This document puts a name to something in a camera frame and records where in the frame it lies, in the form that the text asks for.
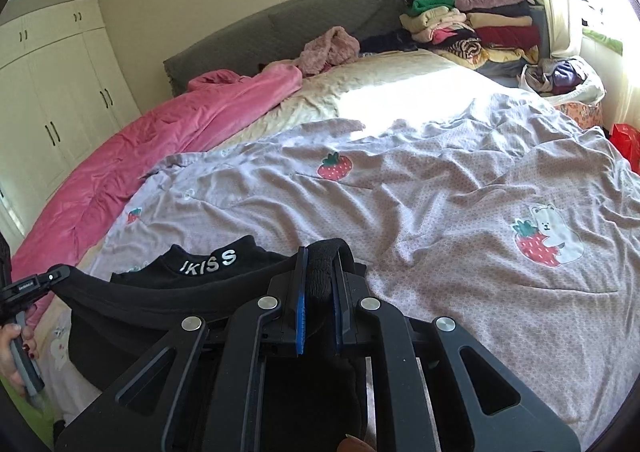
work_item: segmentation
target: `strawberry print duvet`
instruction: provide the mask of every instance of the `strawberry print duvet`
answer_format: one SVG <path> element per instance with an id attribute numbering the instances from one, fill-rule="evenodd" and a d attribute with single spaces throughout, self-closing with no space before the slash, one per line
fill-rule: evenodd
<path id="1" fill-rule="evenodd" d="M 207 255 L 251 234 L 288 255 L 341 237 L 375 295 L 460 321 L 585 449 L 640 373 L 640 177 L 600 129 L 508 93 L 375 137 L 329 119 L 167 158 L 88 272 L 109 279 L 172 244 Z"/>

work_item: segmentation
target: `plastic bag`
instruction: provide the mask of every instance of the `plastic bag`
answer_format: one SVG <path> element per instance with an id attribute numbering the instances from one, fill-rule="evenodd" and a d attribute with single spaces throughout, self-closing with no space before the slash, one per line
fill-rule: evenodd
<path id="1" fill-rule="evenodd" d="M 640 174 L 640 132 L 631 125 L 616 123 L 611 129 L 609 141 L 631 163 L 631 170 Z"/>
<path id="2" fill-rule="evenodd" d="M 561 103 L 568 103 L 571 101 L 580 101 L 587 105 L 595 105 L 596 103 L 601 101 L 605 95 L 602 80 L 593 69 L 593 67 L 585 62 L 583 58 L 581 58 L 580 56 L 572 56 L 572 58 L 575 58 L 576 60 L 580 60 L 582 62 L 584 72 L 587 73 L 587 79 L 584 80 L 584 82 L 582 82 L 580 85 L 578 85 L 575 90 L 572 90 L 572 92 L 569 92 L 568 94 L 560 94 L 559 96 L 548 96 L 547 98 L 543 99 L 546 99 L 546 101 L 548 101 L 552 106 L 560 105 Z M 525 78 L 527 67 L 531 66 L 527 65 L 522 68 L 522 72 L 518 80 L 518 86 L 539 96 L 538 93 L 536 93 L 535 90 L 533 90 L 527 83 L 527 79 Z"/>

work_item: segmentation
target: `wardrobe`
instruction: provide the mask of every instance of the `wardrobe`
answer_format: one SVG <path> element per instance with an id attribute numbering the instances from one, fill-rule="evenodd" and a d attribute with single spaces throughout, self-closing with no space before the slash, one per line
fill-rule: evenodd
<path id="1" fill-rule="evenodd" d="M 0 208 L 23 231 L 71 171 L 137 117 L 97 0 L 0 26 Z"/>

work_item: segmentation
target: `headboard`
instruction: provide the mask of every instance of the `headboard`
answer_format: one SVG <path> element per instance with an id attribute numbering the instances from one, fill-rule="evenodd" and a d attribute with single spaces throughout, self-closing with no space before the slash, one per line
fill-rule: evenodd
<path id="1" fill-rule="evenodd" d="M 231 69 L 254 76 L 258 64 L 296 58 L 332 26 L 358 40 L 401 27 L 405 0 L 289 0 L 235 22 L 164 61 L 174 96 L 204 72 Z"/>

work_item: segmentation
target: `pink fuzzy garment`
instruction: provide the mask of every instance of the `pink fuzzy garment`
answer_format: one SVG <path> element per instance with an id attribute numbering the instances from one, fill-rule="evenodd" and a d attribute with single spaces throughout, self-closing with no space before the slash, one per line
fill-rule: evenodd
<path id="1" fill-rule="evenodd" d="M 343 27 L 335 26 L 305 45 L 297 65 L 303 76 L 313 76 L 322 71 L 325 63 L 340 66 L 356 61 L 358 53 L 359 41 Z"/>

